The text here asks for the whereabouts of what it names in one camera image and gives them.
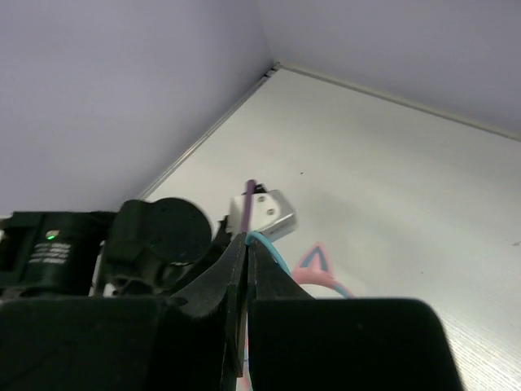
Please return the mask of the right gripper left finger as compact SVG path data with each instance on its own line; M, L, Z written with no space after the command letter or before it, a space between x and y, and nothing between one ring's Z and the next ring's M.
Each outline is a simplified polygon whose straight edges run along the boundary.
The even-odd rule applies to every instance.
M243 371L247 246L170 297L1 305L4 390L232 390Z

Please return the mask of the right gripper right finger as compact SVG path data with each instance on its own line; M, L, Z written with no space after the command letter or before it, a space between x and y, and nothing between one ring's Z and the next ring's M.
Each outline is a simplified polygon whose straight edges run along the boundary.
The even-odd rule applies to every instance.
M317 299L258 240L248 245L255 390L460 390L435 311L408 298Z

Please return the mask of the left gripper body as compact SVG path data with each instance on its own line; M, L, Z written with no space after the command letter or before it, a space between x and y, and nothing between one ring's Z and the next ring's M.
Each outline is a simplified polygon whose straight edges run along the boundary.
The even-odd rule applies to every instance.
M189 200L128 200L107 231L97 291L171 296L212 266L231 238L226 217L213 233L204 211Z

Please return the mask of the blue pink cat-ear headphones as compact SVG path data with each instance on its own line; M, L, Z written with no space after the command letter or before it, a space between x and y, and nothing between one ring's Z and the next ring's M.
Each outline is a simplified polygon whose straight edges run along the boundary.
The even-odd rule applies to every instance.
M342 298L353 297L353 294L335 278L332 263L320 242L316 242L300 259L290 276L299 285L320 286L336 292Z

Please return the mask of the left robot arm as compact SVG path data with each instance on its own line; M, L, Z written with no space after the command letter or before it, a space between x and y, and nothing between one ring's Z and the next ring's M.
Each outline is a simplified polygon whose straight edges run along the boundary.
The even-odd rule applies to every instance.
M1 298L169 296L230 244L181 198L127 200L116 212L15 212L1 221Z

